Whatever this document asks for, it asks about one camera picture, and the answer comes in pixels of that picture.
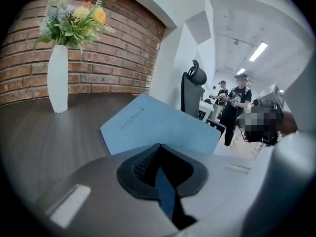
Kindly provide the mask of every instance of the fluorescent light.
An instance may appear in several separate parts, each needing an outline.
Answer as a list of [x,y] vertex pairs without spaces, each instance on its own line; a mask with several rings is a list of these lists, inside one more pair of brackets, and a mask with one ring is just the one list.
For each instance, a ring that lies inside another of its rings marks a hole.
[[254,52],[254,54],[250,57],[249,61],[255,61],[260,54],[268,47],[268,44],[265,44],[264,42],[261,42],[260,46],[257,48],[257,50]]
[[241,70],[238,71],[238,73],[236,75],[239,75],[239,74],[241,74],[241,73],[243,73],[245,71],[246,71],[246,69],[242,68]]

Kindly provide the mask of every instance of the wooden table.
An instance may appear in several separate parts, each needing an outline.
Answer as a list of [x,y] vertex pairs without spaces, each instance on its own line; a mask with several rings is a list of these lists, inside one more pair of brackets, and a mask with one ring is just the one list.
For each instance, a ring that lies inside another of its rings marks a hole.
[[130,103],[131,94],[68,96],[68,110],[53,112],[48,98],[0,107],[1,160],[29,202],[86,163],[109,156],[100,127]]

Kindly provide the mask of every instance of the light blue notebook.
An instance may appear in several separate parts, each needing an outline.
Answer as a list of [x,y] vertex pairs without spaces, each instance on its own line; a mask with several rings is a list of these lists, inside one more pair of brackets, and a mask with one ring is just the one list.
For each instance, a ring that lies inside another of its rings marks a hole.
[[101,126],[112,155],[155,143],[212,154],[220,131],[149,95],[141,94]]

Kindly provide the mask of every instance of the black t-shirt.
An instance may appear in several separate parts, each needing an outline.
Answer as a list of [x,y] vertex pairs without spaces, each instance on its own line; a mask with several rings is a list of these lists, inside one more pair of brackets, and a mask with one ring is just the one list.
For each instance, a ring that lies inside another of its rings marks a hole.
[[[218,92],[217,96],[219,96],[220,94],[225,93],[225,97],[227,97],[228,95],[228,90],[227,89],[220,89],[220,91]],[[218,99],[216,100],[215,104],[216,105],[220,105],[223,106],[225,103],[225,100],[221,100],[218,102]]]
[[[228,95],[231,99],[240,99],[240,103],[244,103],[245,101],[251,102],[251,90],[249,89],[246,93],[246,87],[239,89],[239,87],[236,87],[231,90],[231,92]],[[238,116],[240,116],[244,111],[244,108],[242,107],[233,107],[230,102],[227,103],[224,111],[223,116],[226,119],[234,119],[236,120]]]

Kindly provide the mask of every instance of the white vase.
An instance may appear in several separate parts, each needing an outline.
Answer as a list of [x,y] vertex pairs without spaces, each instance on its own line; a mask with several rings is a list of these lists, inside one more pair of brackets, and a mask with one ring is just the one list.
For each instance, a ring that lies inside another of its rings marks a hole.
[[68,49],[54,46],[47,72],[48,96],[54,112],[62,113],[68,108]]

